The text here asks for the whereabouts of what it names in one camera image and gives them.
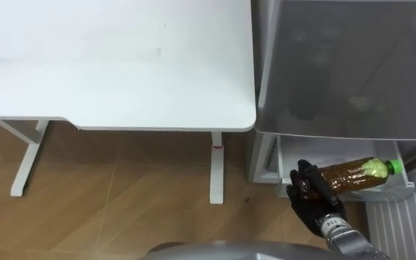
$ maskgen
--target wooden floor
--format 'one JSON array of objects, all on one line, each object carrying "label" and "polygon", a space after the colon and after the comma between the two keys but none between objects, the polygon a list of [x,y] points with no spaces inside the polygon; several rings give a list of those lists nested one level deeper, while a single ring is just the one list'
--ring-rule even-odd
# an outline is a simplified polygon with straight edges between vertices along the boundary
[{"label": "wooden floor", "polygon": [[[158,243],[325,247],[270,185],[245,180],[245,135],[226,134],[225,203],[209,204],[210,135],[78,131],[51,123],[30,185],[9,196],[26,145],[0,128],[0,259],[136,259]],[[365,229],[360,204],[350,222]]]}]

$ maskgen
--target desk foot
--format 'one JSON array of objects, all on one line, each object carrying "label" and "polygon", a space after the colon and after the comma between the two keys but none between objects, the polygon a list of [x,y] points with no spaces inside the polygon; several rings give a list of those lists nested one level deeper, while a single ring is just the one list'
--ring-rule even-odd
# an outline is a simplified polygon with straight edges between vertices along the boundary
[{"label": "desk foot", "polygon": [[44,133],[48,128],[49,121],[39,121],[35,129],[28,129],[17,121],[0,121],[0,126],[13,133],[15,136],[28,143],[25,156],[20,163],[19,170],[11,187],[11,196],[22,196],[27,185],[33,163],[43,140]]},{"label": "desk foot", "polygon": [[212,132],[211,177],[209,182],[209,203],[224,203],[224,146],[222,135]]}]

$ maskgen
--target refrigerator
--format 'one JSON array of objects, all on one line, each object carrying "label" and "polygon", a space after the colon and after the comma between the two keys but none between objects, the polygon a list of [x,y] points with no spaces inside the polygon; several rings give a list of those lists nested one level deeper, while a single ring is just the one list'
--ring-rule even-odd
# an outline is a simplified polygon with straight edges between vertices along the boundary
[{"label": "refrigerator", "polygon": [[287,196],[299,159],[401,160],[364,201],[370,240],[416,259],[416,1],[252,1],[257,120],[248,180]]}]

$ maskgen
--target refrigerator drawer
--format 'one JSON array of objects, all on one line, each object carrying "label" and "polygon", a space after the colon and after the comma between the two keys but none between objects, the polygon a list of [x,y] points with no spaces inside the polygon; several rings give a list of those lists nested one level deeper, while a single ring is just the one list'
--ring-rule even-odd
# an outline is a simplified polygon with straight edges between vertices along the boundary
[{"label": "refrigerator drawer", "polygon": [[[277,137],[277,156],[281,179],[276,187],[276,192],[280,197],[287,197],[286,186],[291,184],[290,171],[298,167],[299,159],[308,160],[320,168],[364,157],[402,161],[397,143],[393,141],[298,136]],[[397,201],[405,199],[414,190],[414,183],[409,181],[405,170],[403,170],[402,174],[390,176],[383,185],[341,194],[339,197],[342,200],[352,201]]]}]

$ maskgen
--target robotic hand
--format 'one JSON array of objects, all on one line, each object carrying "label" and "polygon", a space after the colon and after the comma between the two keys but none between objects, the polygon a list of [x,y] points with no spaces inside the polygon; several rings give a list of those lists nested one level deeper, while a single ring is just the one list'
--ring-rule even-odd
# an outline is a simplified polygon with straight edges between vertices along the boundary
[{"label": "robotic hand", "polygon": [[[343,204],[315,165],[298,161],[298,171],[292,170],[290,178],[292,185],[287,187],[287,193],[293,210],[314,235],[326,239],[330,250],[359,259],[390,259],[346,222]],[[304,199],[300,191],[309,189],[319,193],[321,199]]]}]

